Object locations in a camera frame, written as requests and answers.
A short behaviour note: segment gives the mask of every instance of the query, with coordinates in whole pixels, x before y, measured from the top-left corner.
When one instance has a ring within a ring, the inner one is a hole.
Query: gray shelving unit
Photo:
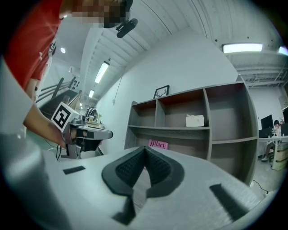
[[[204,115],[205,126],[186,127],[187,114]],[[211,161],[249,185],[258,138],[254,105],[237,81],[132,102],[125,149],[167,142],[169,150]]]

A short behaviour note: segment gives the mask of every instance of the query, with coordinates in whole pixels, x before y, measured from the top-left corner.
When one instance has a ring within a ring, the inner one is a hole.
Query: fluorescent light
[[[286,47],[281,46],[278,50],[278,53],[284,54],[288,56],[288,50]]]
[[[92,98],[94,94],[94,90],[90,90],[89,97]]]
[[[106,72],[106,70],[108,69],[109,67],[109,63],[108,62],[103,62],[97,76],[96,76],[96,79],[95,79],[95,82],[99,84],[100,80],[102,79],[104,73]]]
[[[223,45],[223,53],[261,52],[262,48],[262,44],[256,43],[227,44]]]

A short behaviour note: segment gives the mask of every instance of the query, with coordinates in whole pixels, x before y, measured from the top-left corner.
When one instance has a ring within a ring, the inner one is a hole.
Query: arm
[[[33,104],[29,110],[24,125],[30,131],[65,148],[65,142],[62,139],[62,134],[59,129],[42,115],[35,104]]]

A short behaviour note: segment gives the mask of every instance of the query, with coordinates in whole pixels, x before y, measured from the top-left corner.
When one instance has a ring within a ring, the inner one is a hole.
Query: white wall
[[[279,120],[279,117],[283,117],[282,107],[279,102],[279,97],[282,94],[278,87],[251,89],[250,95],[255,106],[259,130],[262,129],[262,118],[272,115],[274,122]]]
[[[70,68],[70,66],[68,63],[65,63],[59,59],[53,58],[51,68],[49,69],[49,72],[48,72],[41,88],[46,88],[46,87],[58,84],[62,77],[64,78],[64,82],[71,81],[73,79],[73,76],[71,73],[68,72],[69,68]],[[67,90],[67,88],[60,90],[57,93],[57,95],[65,92],[66,90]],[[38,107],[41,107],[42,105],[44,105],[46,102],[51,100],[51,98],[52,98],[52,95],[50,95],[50,96],[46,97],[45,99],[43,99],[42,101],[38,102],[37,103]]]
[[[110,154],[124,148],[132,101],[153,99],[155,89],[165,85],[170,85],[169,94],[173,94],[234,82],[237,76],[225,55],[190,28],[168,37],[127,67],[114,106],[119,81],[98,102],[103,124],[114,133],[112,139],[103,141],[101,150]]]

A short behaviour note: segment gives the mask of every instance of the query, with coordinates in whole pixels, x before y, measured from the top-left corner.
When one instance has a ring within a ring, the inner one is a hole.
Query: desk
[[[278,141],[288,142],[288,136],[285,136],[285,137],[259,138],[259,142],[270,142],[270,141],[275,142],[275,151],[274,151],[274,154],[276,154],[276,153],[277,153],[277,150],[278,150]],[[272,164],[272,169],[274,169],[275,162],[276,162],[276,157],[275,157],[275,155],[274,155],[273,164]]]

